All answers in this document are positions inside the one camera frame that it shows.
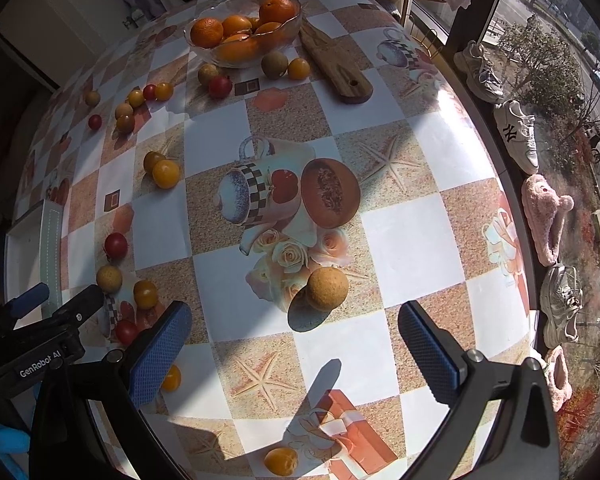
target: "bowl of oranges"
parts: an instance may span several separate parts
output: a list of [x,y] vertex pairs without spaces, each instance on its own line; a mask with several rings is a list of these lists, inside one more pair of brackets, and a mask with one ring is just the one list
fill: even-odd
[[227,0],[202,12],[184,35],[204,61],[247,68],[272,50],[292,44],[301,22],[298,0]]

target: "blue gripper pad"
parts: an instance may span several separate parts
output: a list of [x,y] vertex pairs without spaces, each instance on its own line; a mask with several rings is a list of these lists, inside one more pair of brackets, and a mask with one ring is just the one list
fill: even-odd
[[22,319],[38,305],[49,299],[49,288],[46,283],[38,283],[17,298],[13,298],[8,305],[11,307],[9,314],[13,319]]
[[445,331],[438,329],[416,301],[407,301],[400,308],[398,330],[435,400],[451,406],[461,381],[460,371],[439,339]]
[[155,399],[169,368],[191,333],[191,310],[186,303],[176,303],[179,305],[171,319],[149,342],[130,371],[129,397],[138,409]]

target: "window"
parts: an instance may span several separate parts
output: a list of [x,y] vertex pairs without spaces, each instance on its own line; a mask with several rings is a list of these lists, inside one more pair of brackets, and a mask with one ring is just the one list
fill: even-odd
[[500,0],[482,44],[504,94],[535,116],[540,173],[576,204],[560,262],[575,269],[583,309],[578,344],[564,345],[574,400],[558,414],[562,467],[573,471],[591,450],[584,426],[600,423],[600,31],[580,0]]
[[448,4],[434,2],[433,0],[414,0],[414,2],[430,14],[443,30],[446,32],[451,30],[456,10],[451,10]]

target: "wooden cutting board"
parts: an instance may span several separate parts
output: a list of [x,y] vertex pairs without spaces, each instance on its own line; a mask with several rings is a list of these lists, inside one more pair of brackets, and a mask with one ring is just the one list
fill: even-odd
[[311,25],[306,18],[300,26],[300,40],[315,64],[331,81],[340,100],[347,104],[368,101],[373,85],[349,56],[335,41]]

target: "shoe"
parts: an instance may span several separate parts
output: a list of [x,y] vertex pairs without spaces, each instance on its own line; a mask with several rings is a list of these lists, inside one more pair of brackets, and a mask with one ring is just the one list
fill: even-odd
[[553,403],[553,411],[558,412],[573,395],[573,388],[568,382],[568,369],[566,368],[566,359],[564,359],[564,350],[561,346],[548,351],[546,363],[544,376],[546,377],[550,400]]
[[493,63],[484,58],[484,47],[471,40],[464,50],[453,54],[455,66],[466,74],[468,89],[487,103],[503,101],[502,83],[493,73]]
[[524,115],[518,101],[507,101],[493,109],[497,129],[511,158],[526,174],[538,172],[538,152],[533,133],[535,116]]
[[540,174],[522,184],[522,206],[531,228],[538,260],[545,267],[558,262],[564,216],[574,206],[570,195],[558,196]]
[[540,309],[548,318],[544,326],[544,344],[548,348],[577,341],[576,320],[582,309],[582,289],[575,267],[557,264],[548,270],[540,290]]

